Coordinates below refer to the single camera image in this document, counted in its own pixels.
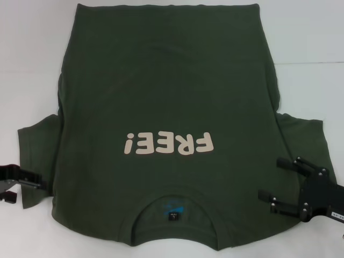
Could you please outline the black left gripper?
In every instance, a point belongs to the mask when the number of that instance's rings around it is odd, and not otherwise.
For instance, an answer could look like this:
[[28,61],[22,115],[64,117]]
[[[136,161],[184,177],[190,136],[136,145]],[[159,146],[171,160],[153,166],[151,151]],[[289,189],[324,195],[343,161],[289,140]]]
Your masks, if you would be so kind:
[[44,181],[39,174],[22,170],[20,166],[16,164],[1,166],[0,200],[15,204],[17,202],[17,193],[8,190],[19,183],[35,189],[47,188],[46,181]]

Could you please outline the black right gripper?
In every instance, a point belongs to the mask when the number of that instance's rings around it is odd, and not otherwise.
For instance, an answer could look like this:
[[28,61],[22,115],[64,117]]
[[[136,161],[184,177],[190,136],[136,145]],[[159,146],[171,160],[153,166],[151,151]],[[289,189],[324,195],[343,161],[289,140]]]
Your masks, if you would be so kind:
[[343,222],[343,186],[333,183],[326,168],[317,166],[298,156],[289,161],[279,157],[277,167],[294,171],[306,177],[299,198],[293,203],[281,201],[276,195],[258,190],[258,199],[270,205],[271,213],[299,215],[302,222],[325,216]]

